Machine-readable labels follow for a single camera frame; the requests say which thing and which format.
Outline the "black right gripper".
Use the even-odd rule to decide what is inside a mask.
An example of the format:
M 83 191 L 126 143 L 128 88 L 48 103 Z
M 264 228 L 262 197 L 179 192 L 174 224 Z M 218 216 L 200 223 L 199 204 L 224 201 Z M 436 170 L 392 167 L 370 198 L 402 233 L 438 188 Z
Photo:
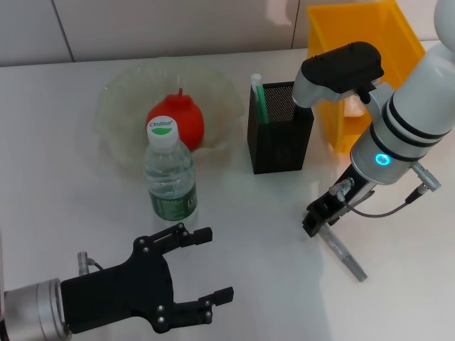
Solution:
M 373 195 L 375 184 L 361 176 L 353 166 L 349 166 L 343 172 L 336 184 L 348 178 L 352 178 L 354 182 L 350 190 L 344 194 L 349 205 L 358 205 Z M 302 221 L 303 229 L 310 238 L 315 237 L 325 223 L 334 224 L 346 211 L 347 208 L 343 203 L 335 195 L 331 195 L 327 191 L 320 198 L 314 200 L 307 208 Z

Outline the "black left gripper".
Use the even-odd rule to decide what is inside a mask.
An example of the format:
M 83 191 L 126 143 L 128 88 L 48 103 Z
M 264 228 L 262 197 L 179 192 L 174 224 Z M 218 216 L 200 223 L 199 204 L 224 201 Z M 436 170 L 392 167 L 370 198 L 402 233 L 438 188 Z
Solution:
M 179 222 L 149 237 L 136 239 L 133 252 L 124 263 L 63 281 L 60 285 L 63 311 L 71 333 L 132 317 L 147 320 L 157 333 L 211 324 L 213 306 L 232 302 L 233 287 L 196 301 L 173 304 L 171 275 L 162 255 L 212 240 L 210 227 L 189 232 Z

